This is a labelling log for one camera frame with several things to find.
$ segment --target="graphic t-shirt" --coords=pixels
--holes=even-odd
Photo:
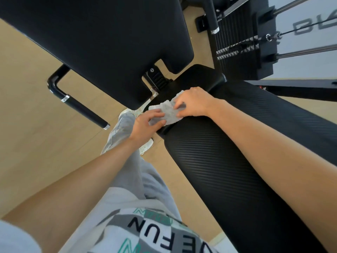
[[[135,200],[133,203],[136,205],[149,203],[146,205],[153,206],[153,201],[157,200],[143,201],[145,202]],[[128,201],[121,205],[127,206],[131,203]],[[60,252],[217,252],[181,221],[167,214],[163,210],[164,208],[127,207],[114,209],[84,235],[76,237],[76,241],[70,247],[63,247]],[[0,221],[0,252],[41,253],[41,249],[26,232]]]

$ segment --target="leg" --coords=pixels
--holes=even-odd
[[[105,145],[102,154],[130,136],[134,121],[135,116],[132,113],[124,113],[120,115],[116,126],[109,135],[107,144]],[[110,187],[125,188],[137,196],[138,199],[145,199],[140,164],[141,157],[139,150],[137,150],[128,158],[122,169],[110,184]]]
[[[162,180],[154,166],[141,158],[141,178],[144,185],[144,193],[147,199],[157,199],[161,201],[176,219],[181,221],[179,210],[171,195],[170,190]]]

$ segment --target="wipe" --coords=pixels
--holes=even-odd
[[[154,117],[154,118],[152,118],[149,121],[149,124],[152,126],[152,125],[156,124],[157,122],[159,122],[161,120],[166,120],[165,125],[170,125],[170,124],[173,124],[175,122],[180,121],[182,118],[178,118],[177,114],[179,113],[179,111],[184,110],[186,108],[186,105],[185,105],[185,103],[183,103],[176,110],[174,110],[173,107],[175,105],[174,100],[183,92],[184,92],[183,90],[181,92],[179,92],[174,98],[171,99],[171,101],[166,100],[165,102],[162,102],[159,105],[149,106],[149,110],[160,109],[163,113],[165,113],[164,117]]]

